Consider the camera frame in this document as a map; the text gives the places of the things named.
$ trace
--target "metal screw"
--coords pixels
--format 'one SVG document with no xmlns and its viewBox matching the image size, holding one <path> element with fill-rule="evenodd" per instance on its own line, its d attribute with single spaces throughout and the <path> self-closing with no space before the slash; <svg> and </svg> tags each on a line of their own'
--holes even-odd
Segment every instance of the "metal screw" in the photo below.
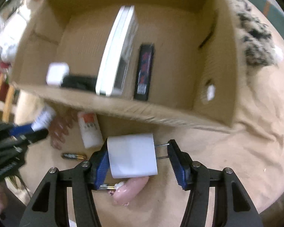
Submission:
<svg viewBox="0 0 284 227">
<path fill-rule="evenodd" d="M 194 166 L 194 167 L 199 167 L 200 165 L 201 165 L 200 162 L 198 162 L 198 161 L 193 161 L 193 166 Z"/>
<path fill-rule="evenodd" d="M 89 166 L 89 161 L 88 160 L 82 161 L 81 162 L 81 166 L 82 167 L 88 167 Z"/>
<path fill-rule="evenodd" d="M 53 174 L 57 171 L 57 168 L 56 167 L 52 167 L 48 170 L 49 173 Z"/>
<path fill-rule="evenodd" d="M 226 171 L 227 173 L 229 173 L 229 174 L 232 174 L 232 173 L 233 173 L 233 170 L 232 170 L 231 168 L 229 168 L 229 167 L 226 167 L 226 168 L 225 168 L 225 171 Z"/>
</svg>

